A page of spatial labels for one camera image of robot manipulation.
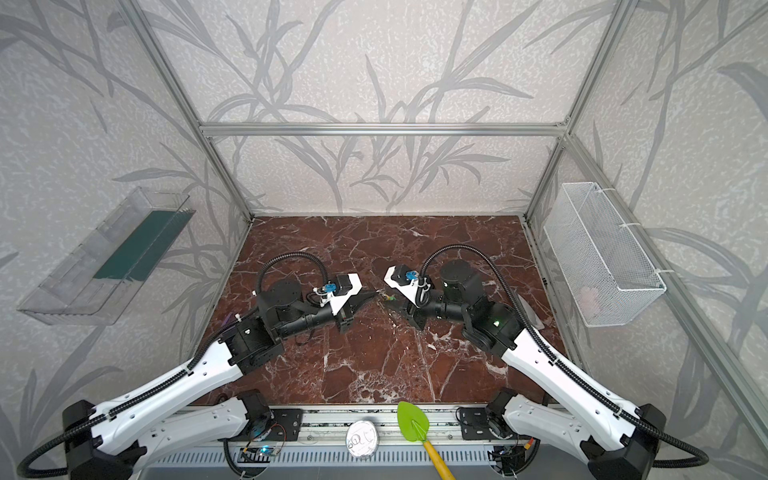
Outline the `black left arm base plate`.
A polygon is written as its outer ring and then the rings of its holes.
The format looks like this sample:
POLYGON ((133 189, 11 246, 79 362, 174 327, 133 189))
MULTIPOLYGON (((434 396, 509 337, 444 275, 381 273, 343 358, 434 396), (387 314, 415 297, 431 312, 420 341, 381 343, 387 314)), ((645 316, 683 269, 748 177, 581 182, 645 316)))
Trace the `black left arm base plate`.
POLYGON ((250 422, 240 440, 256 442, 295 442, 301 430, 304 411, 299 408, 273 409, 265 419, 250 422))

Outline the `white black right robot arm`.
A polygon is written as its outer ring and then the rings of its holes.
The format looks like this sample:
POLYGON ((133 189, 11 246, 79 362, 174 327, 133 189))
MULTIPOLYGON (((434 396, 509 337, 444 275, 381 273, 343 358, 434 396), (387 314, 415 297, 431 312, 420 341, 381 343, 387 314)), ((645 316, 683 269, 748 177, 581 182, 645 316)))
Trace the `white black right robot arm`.
POLYGON ((541 440, 586 464, 597 479, 644 479, 659 450, 651 435, 621 419, 591 389, 629 411, 664 427, 665 416, 650 404, 636 406, 612 394, 554 349, 536 329, 524 324, 524 312, 489 299, 479 271, 464 260, 443 265, 440 288, 405 265, 390 267, 387 285, 407 300, 409 322, 423 328, 430 318, 462 323, 462 333, 478 349, 500 358, 538 384, 559 409, 521 393, 503 391, 487 411, 497 435, 512 433, 541 440))

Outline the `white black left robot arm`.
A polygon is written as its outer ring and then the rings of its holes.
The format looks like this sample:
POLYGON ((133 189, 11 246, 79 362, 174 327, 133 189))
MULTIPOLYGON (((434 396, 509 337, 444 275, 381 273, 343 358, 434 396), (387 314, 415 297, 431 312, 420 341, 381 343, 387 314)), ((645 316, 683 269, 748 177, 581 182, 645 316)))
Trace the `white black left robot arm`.
POLYGON ((286 338, 329 323, 349 327, 375 297, 355 273, 341 274, 319 290, 320 303, 305 300, 300 283, 277 281, 257 294, 256 306, 215 336, 192 359, 114 400, 81 401, 66 409, 73 433, 65 441, 71 479, 128 479, 173 453, 266 426, 271 412, 257 393, 245 393, 202 410, 182 408, 259 369, 284 351, 286 338))

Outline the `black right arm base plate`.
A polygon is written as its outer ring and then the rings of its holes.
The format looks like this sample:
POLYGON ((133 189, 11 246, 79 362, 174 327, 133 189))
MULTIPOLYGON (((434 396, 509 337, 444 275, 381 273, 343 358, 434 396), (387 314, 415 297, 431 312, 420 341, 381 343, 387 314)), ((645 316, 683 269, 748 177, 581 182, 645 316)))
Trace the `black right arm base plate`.
POLYGON ((500 417, 485 407, 458 407, 455 418, 463 440, 503 440, 505 428, 499 423, 500 417))

